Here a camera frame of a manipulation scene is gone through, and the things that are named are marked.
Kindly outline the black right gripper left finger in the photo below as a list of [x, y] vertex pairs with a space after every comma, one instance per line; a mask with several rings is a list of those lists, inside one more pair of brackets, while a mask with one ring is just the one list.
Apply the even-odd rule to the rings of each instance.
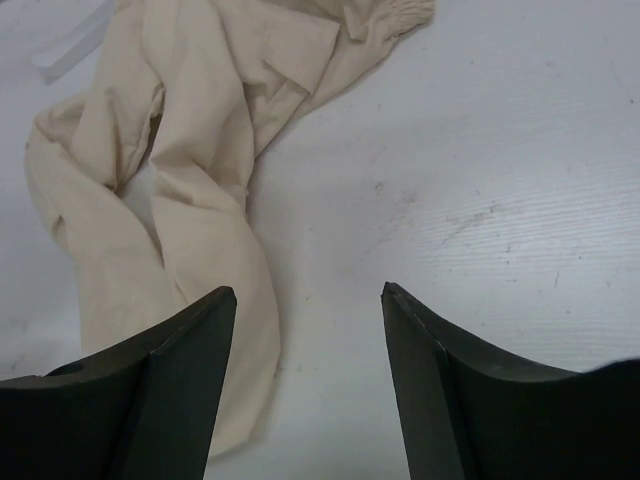
[[220, 287], [110, 348], [2, 381], [2, 478], [203, 478], [235, 312]]

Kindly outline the beige trousers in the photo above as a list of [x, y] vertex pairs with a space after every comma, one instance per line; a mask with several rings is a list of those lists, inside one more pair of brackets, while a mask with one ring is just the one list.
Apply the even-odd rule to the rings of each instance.
[[234, 290], [211, 456], [250, 438], [281, 352], [246, 218], [255, 159], [434, 13], [431, 1], [121, 1], [91, 88], [35, 117], [27, 185], [73, 261], [84, 348]]

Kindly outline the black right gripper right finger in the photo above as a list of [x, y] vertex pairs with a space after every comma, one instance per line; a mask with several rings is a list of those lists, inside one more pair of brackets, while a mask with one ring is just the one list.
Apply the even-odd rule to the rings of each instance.
[[572, 372], [443, 319], [395, 283], [381, 297], [414, 479], [635, 479], [639, 363]]

